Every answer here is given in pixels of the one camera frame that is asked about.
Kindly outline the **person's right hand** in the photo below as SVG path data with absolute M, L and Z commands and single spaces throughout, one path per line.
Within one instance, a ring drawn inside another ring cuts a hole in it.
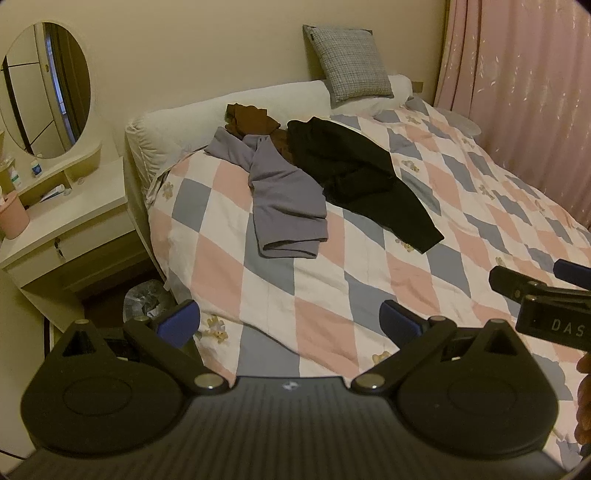
M 577 391 L 578 409 L 575 439 L 580 445 L 587 445 L 591 439 L 591 355 L 586 353 L 578 361 L 576 368 L 585 377 Z

